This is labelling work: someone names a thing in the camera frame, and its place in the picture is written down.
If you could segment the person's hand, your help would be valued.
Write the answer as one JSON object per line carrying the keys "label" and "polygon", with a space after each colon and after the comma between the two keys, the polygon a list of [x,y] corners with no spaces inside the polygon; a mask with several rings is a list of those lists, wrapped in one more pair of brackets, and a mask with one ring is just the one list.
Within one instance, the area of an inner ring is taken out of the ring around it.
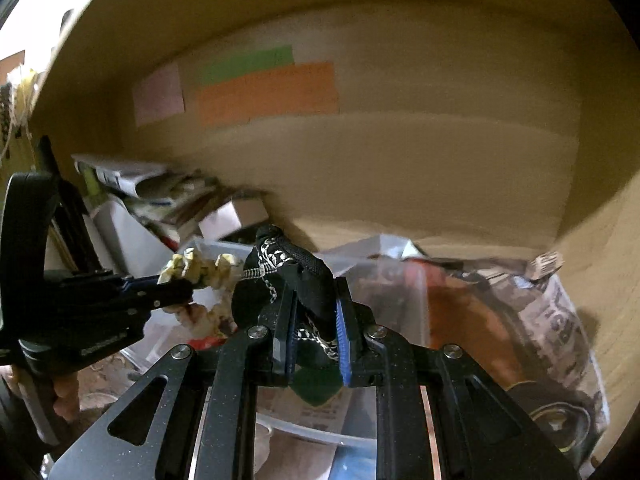
{"label": "person's hand", "polygon": [[[1,378],[6,382],[14,396],[25,400],[26,386],[20,370],[13,365],[2,365]],[[79,382],[76,373],[46,379],[51,392],[41,402],[47,414],[54,413],[66,422],[73,422],[79,413]]]}

